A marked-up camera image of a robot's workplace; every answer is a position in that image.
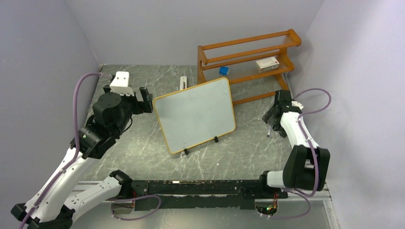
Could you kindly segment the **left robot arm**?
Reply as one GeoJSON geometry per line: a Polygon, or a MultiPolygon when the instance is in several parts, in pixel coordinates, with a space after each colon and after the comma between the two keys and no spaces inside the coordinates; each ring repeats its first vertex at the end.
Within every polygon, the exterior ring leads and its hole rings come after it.
{"type": "Polygon", "coordinates": [[[26,203],[16,204],[11,214],[29,229],[68,229],[83,214],[105,200],[134,197],[132,179],[121,170],[111,172],[100,184],[75,196],[71,192],[93,163],[101,159],[126,131],[133,115],[151,113],[152,94],[141,87],[142,101],[134,91],[111,86],[93,105],[93,117],[75,137],[60,165],[46,184],[26,203]]]}

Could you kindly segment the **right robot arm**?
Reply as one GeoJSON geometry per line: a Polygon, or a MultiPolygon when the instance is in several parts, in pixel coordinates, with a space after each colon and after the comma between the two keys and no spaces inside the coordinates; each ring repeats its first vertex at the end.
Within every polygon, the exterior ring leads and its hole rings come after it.
{"type": "Polygon", "coordinates": [[[276,132],[289,140],[291,152],[282,170],[264,173],[266,179],[257,188],[262,197],[270,197],[276,188],[303,189],[312,193],[323,190],[330,152],[313,139],[304,116],[302,104],[292,98],[289,90],[275,92],[274,103],[262,120],[269,125],[269,133],[276,132]]]}

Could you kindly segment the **yellow framed whiteboard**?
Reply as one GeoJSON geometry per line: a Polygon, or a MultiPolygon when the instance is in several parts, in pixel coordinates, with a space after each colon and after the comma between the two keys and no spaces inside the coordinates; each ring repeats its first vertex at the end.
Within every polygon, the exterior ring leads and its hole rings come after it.
{"type": "Polygon", "coordinates": [[[236,129],[230,83],[225,77],[157,97],[153,106],[171,154],[236,129]]]}

